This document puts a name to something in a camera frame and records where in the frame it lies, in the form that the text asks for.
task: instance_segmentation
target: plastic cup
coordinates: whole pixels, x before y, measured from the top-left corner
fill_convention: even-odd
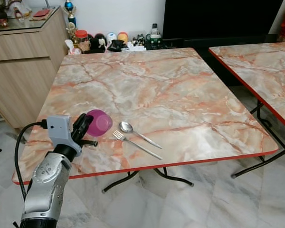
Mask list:
[[[98,137],[105,134],[113,124],[111,117],[104,111],[94,109],[87,113],[94,117],[92,123],[87,130],[87,133],[91,136]]]

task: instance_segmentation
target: cabinet drawer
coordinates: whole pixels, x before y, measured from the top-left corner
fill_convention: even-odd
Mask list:
[[[48,57],[38,32],[0,36],[0,61],[34,57]]]
[[[36,121],[55,76],[49,59],[0,63],[0,113],[10,125]]]

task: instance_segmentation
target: metal fork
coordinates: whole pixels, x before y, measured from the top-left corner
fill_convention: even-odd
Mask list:
[[[142,149],[143,151],[147,152],[148,154],[152,155],[153,157],[159,159],[159,160],[162,160],[162,157],[161,156],[158,156],[157,154],[149,151],[148,149],[132,142],[131,140],[128,140],[120,131],[116,130],[113,132],[113,136],[118,139],[118,140],[121,140],[121,141],[128,141],[130,143],[132,143],[133,145],[137,146],[138,148]]]

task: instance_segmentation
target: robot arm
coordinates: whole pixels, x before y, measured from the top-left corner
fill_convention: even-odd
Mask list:
[[[93,120],[82,114],[70,132],[70,117],[47,118],[49,137],[55,146],[33,172],[24,203],[20,228],[55,228],[60,216],[64,187],[69,178],[71,162],[81,154],[82,137]]]

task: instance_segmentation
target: metal spoon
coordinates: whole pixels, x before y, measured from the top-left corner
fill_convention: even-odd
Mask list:
[[[136,133],[138,134],[140,137],[142,137],[145,141],[151,143],[153,146],[156,146],[160,149],[162,149],[162,147],[158,144],[156,144],[155,142],[153,142],[151,139],[147,138],[146,136],[142,135],[142,134],[139,134],[138,132],[134,131],[132,125],[128,122],[125,122],[125,121],[121,121],[119,123],[119,128],[120,130],[122,130],[123,132],[125,133]]]

